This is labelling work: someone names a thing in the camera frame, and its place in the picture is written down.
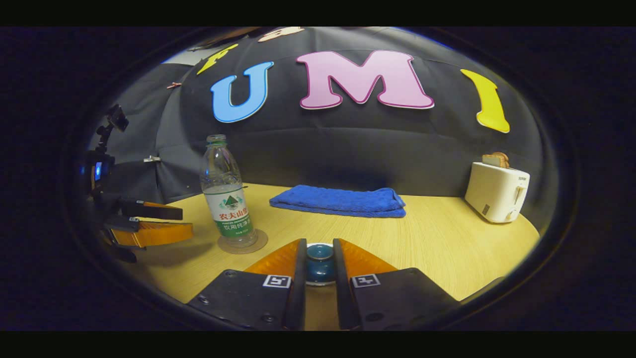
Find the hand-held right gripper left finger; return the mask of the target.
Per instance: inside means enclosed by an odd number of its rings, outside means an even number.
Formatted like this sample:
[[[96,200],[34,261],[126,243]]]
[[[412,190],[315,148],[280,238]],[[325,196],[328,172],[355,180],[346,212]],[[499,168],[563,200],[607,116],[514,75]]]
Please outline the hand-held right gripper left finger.
[[[226,269],[188,306],[238,330],[304,330],[307,249],[300,238],[247,270]]]

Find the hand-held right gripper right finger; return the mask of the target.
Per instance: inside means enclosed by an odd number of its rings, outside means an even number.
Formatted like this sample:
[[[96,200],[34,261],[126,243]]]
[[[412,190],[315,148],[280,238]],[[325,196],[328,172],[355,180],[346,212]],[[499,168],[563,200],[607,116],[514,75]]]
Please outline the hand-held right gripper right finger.
[[[406,331],[438,324],[460,302],[418,268],[397,269],[336,238],[337,313],[349,331]]]

